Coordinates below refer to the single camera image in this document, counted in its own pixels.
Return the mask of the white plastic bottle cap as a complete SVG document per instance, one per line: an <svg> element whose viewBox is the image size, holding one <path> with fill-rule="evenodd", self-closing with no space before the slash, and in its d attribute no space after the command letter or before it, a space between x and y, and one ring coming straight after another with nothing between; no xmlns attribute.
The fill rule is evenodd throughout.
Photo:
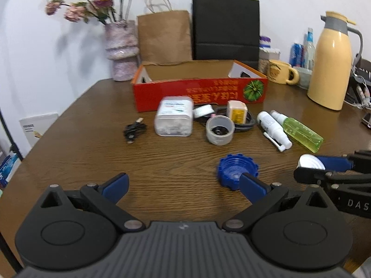
<svg viewBox="0 0 371 278"><path fill-rule="evenodd" d="M325 170L323 162L314 155L303 154L300 156L297 167Z"/></svg>

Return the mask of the white spray bottle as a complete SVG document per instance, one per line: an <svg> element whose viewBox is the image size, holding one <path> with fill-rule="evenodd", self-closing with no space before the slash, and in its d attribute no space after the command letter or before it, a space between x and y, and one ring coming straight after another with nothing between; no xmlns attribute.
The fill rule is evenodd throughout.
<svg viewBox="0 0 371 278"><path fill-rule="evenodd" d="M284 132L283 127L268 112L261 111L256 121L263 129L264 136L270 140L280 152L292 147L292 143Z"/></svg>

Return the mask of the grey tape roll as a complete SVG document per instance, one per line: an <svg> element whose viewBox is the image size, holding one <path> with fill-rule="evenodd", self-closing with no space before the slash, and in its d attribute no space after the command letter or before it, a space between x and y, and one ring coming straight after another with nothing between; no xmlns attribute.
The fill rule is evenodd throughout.
<svg viewBox="0 0 371 278"><path fill-rule="evenodd" d="M206 122L206 137L211 144L216 146L229 144L234 132L235 124L226 116L214 116Z"/></svg>

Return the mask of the green spray bottle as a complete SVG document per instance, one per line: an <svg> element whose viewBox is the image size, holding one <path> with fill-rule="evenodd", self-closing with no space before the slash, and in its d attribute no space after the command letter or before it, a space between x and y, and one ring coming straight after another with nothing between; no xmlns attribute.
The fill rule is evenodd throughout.
<svg viewBox="0 0 371 278"><path fill-rule="evenodd" d="M308 148L311 152L317 153L323 143L323 138L305 126L298 120L287 117L284 114L278 113L275 110L270 112L270 115L283 127L283 130L297 142Z"/></svg>

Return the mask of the blue plastic bottle cap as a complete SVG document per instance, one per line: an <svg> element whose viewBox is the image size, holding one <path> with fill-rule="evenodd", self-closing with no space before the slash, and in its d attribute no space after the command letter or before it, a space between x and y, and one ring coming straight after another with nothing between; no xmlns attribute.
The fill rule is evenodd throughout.
<svg viewBox="0 0 371 278"><path fill-rule="evenodd" d="M240 188L240 176L248 173L253 177L259 175L259 165L252 158L243 154L228 154L219 160L217 179L221 186L232 191Z"/></svg>

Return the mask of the clear plastic pill container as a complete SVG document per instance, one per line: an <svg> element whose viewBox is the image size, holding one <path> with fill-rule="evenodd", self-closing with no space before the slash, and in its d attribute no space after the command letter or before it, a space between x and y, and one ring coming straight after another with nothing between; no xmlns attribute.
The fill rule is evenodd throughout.
<svg viewBox="0 0 371 278"><path fill-rule="evenodd" d="M190 97L164 97L154 120L157 135L162 137L188 137L192 134L194 103Z"/></svg>

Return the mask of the pale green bowl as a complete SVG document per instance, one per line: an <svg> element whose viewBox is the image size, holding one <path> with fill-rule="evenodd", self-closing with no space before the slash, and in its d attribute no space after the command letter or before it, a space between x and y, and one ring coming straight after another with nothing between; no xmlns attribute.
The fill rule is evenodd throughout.
<svg viewBox="0 0 371 278"><path fill-rule="evenodd" d="M299 66L295 66L294 68L299 73L299 82L297 83L297 86L306 90L309 89L309 84L311 81L313 71Z"/></svg>

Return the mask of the yellow bear mug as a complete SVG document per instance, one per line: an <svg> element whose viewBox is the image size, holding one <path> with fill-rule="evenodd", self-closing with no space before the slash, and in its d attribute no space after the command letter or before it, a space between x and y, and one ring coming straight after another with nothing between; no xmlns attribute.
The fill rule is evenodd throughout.
<svg viewBox="0 0 371 278"><path fill-rule="evenodd" d="M296 85L300 80L298 71L289 63L280 60L269 60L267 78L281 85Z"/></svg>

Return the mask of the yellow thermos jug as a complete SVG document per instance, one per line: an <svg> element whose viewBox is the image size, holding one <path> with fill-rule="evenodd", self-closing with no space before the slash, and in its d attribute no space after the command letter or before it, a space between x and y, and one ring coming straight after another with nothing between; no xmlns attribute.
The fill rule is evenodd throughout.
<svg viewBox="0 0 371 278"><path fill-rule="evenodd" d="M318 105L333 111L343 107L351 70L361 59L363 35L349 25L356 23L346 16L327 11L321 17L324 29L317 43L307 96ZM349 32L360 39L357 58L353 58Z"/></svg>

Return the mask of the red pumpkin cardboard box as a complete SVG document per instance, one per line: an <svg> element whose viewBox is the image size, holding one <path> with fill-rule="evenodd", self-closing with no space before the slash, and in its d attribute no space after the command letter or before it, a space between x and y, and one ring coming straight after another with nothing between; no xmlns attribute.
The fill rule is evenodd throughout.
<svg viewBox="0 0 371 278"><path fill-rule="evenodd" d="M196 105L265 100L269 79L236 60L143 63L131 81L139 112L155 111L164 97L185 96Z"/></svg>

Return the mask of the clear plastic water bottle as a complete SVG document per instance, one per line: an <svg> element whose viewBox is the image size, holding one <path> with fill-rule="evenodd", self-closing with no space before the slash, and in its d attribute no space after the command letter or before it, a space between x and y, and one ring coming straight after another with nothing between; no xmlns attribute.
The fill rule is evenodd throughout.
<svg viewBox="0 0 371 278"><path fill-rule="evenodd" d="M314 55L315 47L313 43L313 29L307 29L307 36L304 45L304 58L303 58L303 67L312 70L314 66Z"/></svg>

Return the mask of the pink textured vase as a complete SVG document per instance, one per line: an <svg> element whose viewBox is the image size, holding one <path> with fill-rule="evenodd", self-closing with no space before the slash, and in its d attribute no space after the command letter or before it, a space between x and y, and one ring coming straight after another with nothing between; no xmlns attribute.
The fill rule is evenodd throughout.
<svg viewBox="0 0 371 278"><path fill-rule="evenodd" d="M133 20L105 26L106 55L112 61L112 79L117 82L132 80L137 71L140 51L136 34Z"/></svg>

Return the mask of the brown paper bag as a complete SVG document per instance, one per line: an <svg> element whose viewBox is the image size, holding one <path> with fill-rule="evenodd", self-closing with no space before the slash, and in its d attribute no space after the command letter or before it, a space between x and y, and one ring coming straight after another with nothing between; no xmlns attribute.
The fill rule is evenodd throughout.
<svg viewBox="0 0 371 278"><path fill-rule="evenodd" d="M145 0L150 11L137 17L140 58L147 63L192 60L191 23L187 10L174 10L169 0Z"/></svg>

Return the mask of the black paper bag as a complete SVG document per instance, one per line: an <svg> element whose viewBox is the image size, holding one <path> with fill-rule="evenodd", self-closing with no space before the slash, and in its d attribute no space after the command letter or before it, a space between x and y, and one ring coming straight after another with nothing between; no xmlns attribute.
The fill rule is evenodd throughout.
<svg viewBox="0 0 371 278"><path fill-rule="evenodd" d="M258 0L192 0L192 57L259 66Z"/></svg>

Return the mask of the dried rose bouquet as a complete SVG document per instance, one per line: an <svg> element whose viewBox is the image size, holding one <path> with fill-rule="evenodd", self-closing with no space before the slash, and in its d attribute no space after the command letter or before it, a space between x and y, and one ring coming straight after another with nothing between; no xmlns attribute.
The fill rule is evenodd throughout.
<svg viewBox="0 0 371 278"><path fill-rule="evenodd" d="M45 14L52 16L65 8L64 18L67 21L88 23L95 18L99 23L122 23L128 25L128 17L133 0L82 0L67 3L64 0L50 0L45 5Z"/></svg>

